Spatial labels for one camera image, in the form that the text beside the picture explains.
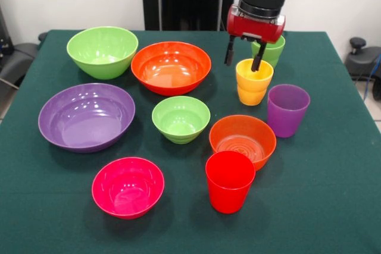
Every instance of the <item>bowl rim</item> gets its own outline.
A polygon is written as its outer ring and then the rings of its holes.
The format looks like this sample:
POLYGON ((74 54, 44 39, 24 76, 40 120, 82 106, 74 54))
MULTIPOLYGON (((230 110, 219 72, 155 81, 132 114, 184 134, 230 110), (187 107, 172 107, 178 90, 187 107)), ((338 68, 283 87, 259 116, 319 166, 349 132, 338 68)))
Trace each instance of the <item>bowl rim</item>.
POLYGON ((203 101, 200 101, 198 98, 194 98, 192 96, 186 96, 186 95, 171 96, 169 98, 163 99, 162 101, 160 101, 159 103, 156 104, 156 106, 154 107, 154 109, 152 110, 152 113, 151 113, 152 123, 157 128, 157 130, 159 130, 161 133, 165 133, 167 135, 176 136, 176 137, 188 137, 188 136, 197 134, 200 131, 203 131, 207 127, 207 125, 209 124, 210 118, 211 118, 211 115, 210 115, 209 107, 203 101), (176 100, 176 99, 184 99, 184 98, 194 100, 198 104, 201 104, 201 106, 203 106, 206 111, 208 111, 208 120, 206 121, 206 123, 203 124, 202 127, 197 129, 197 131, 195 131, 195 132, 181 134, 181 135, 175 135, 175 134, 172 134, 172 133, 168 133, 168 132, 164 131, 161 127, 157 126, 156 123, 155 123, 155 120, 154 120, 154 114, 155 114, 155 111, 157 110, 158 106, 160 106, 165 101, 173 101, 173 100, 176 100))
POLYGON ((163 172, 161 171, 161 169, 158 167, 158 165, 156 165, 155 163, 153 163, 152 161, 148 160, 148 159, 145 159, 145 158, 141 158, 141 157, 124 157, 124 158, 119 158, 119 159, 116 159, 116 160, 113 160, 111 162, 109 162, 107 165, 104 165, 97 173, 96 175, 94 176, 94 179, 93 179, 93 182, 91 184, 91 196, 93 197, 93 200, 95 202, 95 204, 101 209, 103 210, 104 212, 106 212, 107 214, 110 214, 112 216, 117 216, 117 217, 132 217, 132 216, 139 216, 141 214, 144 214, 146 211, 150 210, 158 201, 159 199, 161 198, 161 196, 163 195, 163 192, 164 192, 164 188, 165 188, 165 179, 164 179, 164 174, 163 172), (159 173, 160 173, 160 179, 161 181, 163 182, 163 187, 162 189, 160 190, 160 194, 158 195, 158 197, 155 199, 155 202, 150 204, 149 206, 147 206, 145 209, 143 209, 142 211, 139 211, 139 212, 136 212, 134 214, 117 214, 115 212, 111 212, 111 211, 108 211, 106 209, 104 209, 103 207, 101 207, 97 200, 95 199, 95 196, 94 196, 94 184, 95 184, 95 180, 96 178, 102 173, 102 171, 108 167, 109 165, 112 165, 112 164, 116 164, 117 162, 119 161, 126 161, 126 160, 131 160, 131 159, 137 159, 139 161, 146 161, 148 163, 150 163, 154 168, 156 168, 159 173))
POLYGON ((255 121, 258 121, 260 124, 264 124, 265 126, 267 126, 267 128, 270 130, 270 133, 271 133, 271 138, 274 140, 274 146, 273 148, 271 149, 271 152, 267 155, 267 156, 264 156, 262 158, 262 160, 259 160, 259 161, 256 161, 256 162, 253 162, 253 164, 257 164, 259 162, 263 162, 263 161, 266 161, 269 159, 269 157, 271 157, 271 155, 274 153, 275 149, 276 149, 276 144, 277 144, 277 140, 276 140, 276 136, 275 136, 275 133, 273 131, 273 129, 271 129, 271 127, 266 123, 264 122, 263 120, 260 120, 259 118, 257 117, 254 117, 254 116, 250 116, 250 115, 245 115, 245 114, 232 114, 232 115, 228 115, 228 116, 225 116, 223 118, 220 118, 219 120, 217 120, 213 126, 210 128, 210 131, 209 131, 209 144, 210 146, 212 147, 212 150, 213 152, 217 153, 217 152, 221 152, 221 151, 218 151, 212 144, 212 140, 211 140, 211 134, 213 132, 213 130, 215 129, 215 126, 217 123, 219 123, 220 121, 222 120, 225 120, 226 118, 229 118, 229 117, 249 117, 251 120, 254 119, 255 121))
POLYGON ((124 89, 118 87, 118 86, 115 86, 113 84, 107 84, 107 83, 83 83, 83 84, 77 84, 75 86, 70 86, 68 87, 67 89, 64 89, 58 93, 56 93, 55 95, 53 95, 52 97, 50 97, 46 102, 45 104, 43 105, 43 107, 41 107, 41 110, 40 110, 40 113, 38 115, 38 129, 40 131, 40 134, 42 135, 42 137, 45 138, 45 140, 47 140, 49 143, 52 143, 53 145, 55 146, 58 146, 58 147, 61 147, 61 148, 64 148, 64 149, 71 149, 71 150, 85 150, 85 149, 91 149, 91 148, 95 148, 95 147, 99 147, 99 146, 102 146, 104 144, 107 144, 113 140, 115 140, 116 138, 118 138, 118 136, 122 135, 126 130, 127 128, 129 128, 129 126, 131 125, 134 117, 135 117, 135 111, 136 111, 136 107, 135 107, 135 102, 133 101, 133 98, 132 96, 126 92, 124 89), (116 135, 115 137, 111 138, 110 140, 107 140, 106 142, 103 142, 103 143, 100 143, 100 144, 95 144, 95 145, 89 145, 89 146, 86 146, 86 147, 71 147, 71 146, 68 146, 68 145, 62 145, 62 144, 59 144, 59 143, 56 143, 54 142, 53 140, 51 140, 50 138, 48 138, 46 136, 46 134, 44 134, 44 132, 42 131, 41 129, 41 116, 42 116, 42 111, 46 108, 47 104, 50 103, 54 98, 56 98, 57 96, 59 96, 60 94, 70 90, 70 89, 74 89, 75 87, 79 87, 79 86, 93 86, 93 85, 98 85, 98 86, 111 86, 112 88, 115 88, 115 89, 119 89, 121 91, 123 91, 127 97, 131 100, 132 102, 132 106, 133 106, 133 110, 132 110, 132 116, 131 116, 131 119, 129 120, 129 122, 127 122, 126 126, 124 129, 122 129, 118 135, 116 135))
POLYGON ((108 28, 108 29, 111 28, 111 29, 123 30, 123 31, 125 31, 125 32, 128 32, 129 34, 131 34, 131 35, 135 38, 136 46, 135 46, 135 48, 133 49, 133 51, 132 51, 130 54, 128 54, 127 56, 123 57, 123 58, 120 59, 119 61, 108 62, 108 63, 105 63, 105 64, 101 64, 100 66, 118 64, 119 62, 121 62, 121 61, 127 59, 127 58, 130 57, 130 56, 133 56, 133 55, 136 53, 136 50, 138 49, 138 46, 139 46, 139 40, 138 40, 138 37, 136 37, 136 35, 135 35, 134 33, 132 33, 130 30, 127 30, 127 29, 125 29, 125 28, 121 28, 121 27, 117 27, 117 26, 97 26, 97 27, 92 27, 92 28, 84 29, 84 30, 82 30, 82 31, 80 31, 80 32, 78 32, 78 33, 76 33, 74 36, 72 36, 72 37, 70 38, 70 40, 69 40, 69 41, 67 42, 67 44, 66 44, 66 52, 68 53, 68 55, 70 56, 70 58, 72 58, 72 59, 75 60, 75 61, 80 62, 81 64, 84 64, 84 65, 90 65, 90 66, 92 66, 92 67, 93 67, 93 66, 96 66, 96 65, 99 65, 99 64, 92 64, 92 63, 89 63, 89 62, 83 62, 82 60, 77 59, 75 56, 73 56, 73 55, 69 52, 69 44, 71 43, 71 41, 72 41, 75 37, 77 37, 77 36, 79 36, 79 35, 81 35, 81 34, 83 34, 83 33, 86 33, 87 31, 90 31, 90 30, 97 30, 97 29, 104 29, 104 28, 108 28))
POLYGON ((211 58, 209 57, 208 53, 206 53, 203 49, 201 49, 200 47, 196 46, 196 45, 193 45, 191 43, 186 43, 186 42, 182 42, 182 41, 163 41, 163 42, 157 42, 157 43, 153 43, 153 44, 150 44, 148 46, 145 46, 144 48, 140 49, 139 52, 136 53, 135 57, 133 57, 132 61, 131 61, 131 71, 133 73, 133 75, 142 83, 144 84, 145 86, 149 86, 151 88, 160 88, 160 89, 165 89, 165 90, 176 90, 176 89, 183 89, 185 87, 189 87, 189 86, 192 86, 194 84, 197 84, 197 83, 200 83, 202 82, 206 77, 207 75, 210 73, 212 69, 212 61, 211 61, 211 58), (140 77, 138 77, 138 75, 136 74, 136 68, 135 66, 137 64, 134 64, 136 63, 136 56, 141 53, 142 51, 152 47, 152 46, 157 46, 157 45, 163 45, 165 43, 176 43, 176 44, 181 44, 181 45, 186 45, 186 46, 191 46, 193 48, 196 48, 197 50, 201 51, 207 58, 208 58, 208 68, 207 68, 207 71, 206 73, 199 79, 196 79, 195 81, 187 84, 187 85, 184 85, 184 86, 176 86, 176 87, 164 87, 164 86, 157 86, 157 85, 153 85, 153 84, 150 84, 150 83, 147 83, 146 81, 142 80, 140 77))

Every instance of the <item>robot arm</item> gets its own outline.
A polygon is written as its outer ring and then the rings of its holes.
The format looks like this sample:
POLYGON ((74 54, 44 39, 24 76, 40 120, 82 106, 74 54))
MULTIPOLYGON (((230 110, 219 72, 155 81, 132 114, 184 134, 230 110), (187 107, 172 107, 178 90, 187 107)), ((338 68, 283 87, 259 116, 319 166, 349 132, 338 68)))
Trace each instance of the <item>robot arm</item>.
POLYGON ((233 59, 235 37, 248 41, 257 41, 261 47, 253 60, 252 71, 257 71, 267 43, 275 43, 285 27, 285 17, 280 10, 285 0, 239 0, 232 5, 227 18, 227 31, 230 35, 225 64, 233 59))

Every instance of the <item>purple bowl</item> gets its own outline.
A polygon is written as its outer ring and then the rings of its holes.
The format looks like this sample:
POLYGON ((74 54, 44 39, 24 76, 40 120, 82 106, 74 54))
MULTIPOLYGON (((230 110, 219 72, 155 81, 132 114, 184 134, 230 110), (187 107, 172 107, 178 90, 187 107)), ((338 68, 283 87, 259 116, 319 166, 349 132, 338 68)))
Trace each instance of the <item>purple bowl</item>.
POLYGON ((38 127, 50 143, 78 153, 114 144, 135 115, 132 97, 104 83, 72 86, 53 96, 41 109, 38 127))

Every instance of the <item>large green bowl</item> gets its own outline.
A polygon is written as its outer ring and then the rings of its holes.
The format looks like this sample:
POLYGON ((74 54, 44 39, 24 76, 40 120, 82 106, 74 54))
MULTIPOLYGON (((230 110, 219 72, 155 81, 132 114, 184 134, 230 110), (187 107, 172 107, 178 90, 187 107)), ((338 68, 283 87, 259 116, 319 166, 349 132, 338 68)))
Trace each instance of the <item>large green bowl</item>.
POLYGON ((187 144, 208 125, 209 108, 190 96, 173 96, 159 102, 152 111, 152 122, 168 140, 187 144))
POLYGON ((138 39, 123 28, 94 27, 74 35, 66 48, 81 70, 96 79, 109 80, 130 66, 138 39))

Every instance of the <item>table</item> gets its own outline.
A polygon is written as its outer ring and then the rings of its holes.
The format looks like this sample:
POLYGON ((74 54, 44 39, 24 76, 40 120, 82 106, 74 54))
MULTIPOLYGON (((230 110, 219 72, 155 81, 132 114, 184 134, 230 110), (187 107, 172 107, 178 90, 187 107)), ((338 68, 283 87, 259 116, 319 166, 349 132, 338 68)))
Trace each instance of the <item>table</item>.
MULTIPOLYGON (((190 96, 210 108, 205 131, 187 145, 163 138, 151 123, 164 97, 146 90, 128 70, 105 81, 127 90, 136 116, 127 133, 98 153, 76 154, 39 134, 42 105, 54 94, 96 80, 66 53, 76 31, 48 33, 0 125, 0 253, 375 253, 381 251, 381 136, 327 34, 285 32, 271 85, 297 84, 311 105, 297 134, 277 148, 254 181, 242 210, 222 215, 210 206, 204 167, 208 132, 229 114, 266 120, 266 100, 243 106, 235 69, 223 65, 222 32, 136 32, 139 47, 163 40, 198 45, 212 70, 190 96), (90 187, 106 163, 141 156, 158 164, 165 191, 134 221, 104 214, 90 187)), ((237 40, 234 62, 250 57, 237 40)))

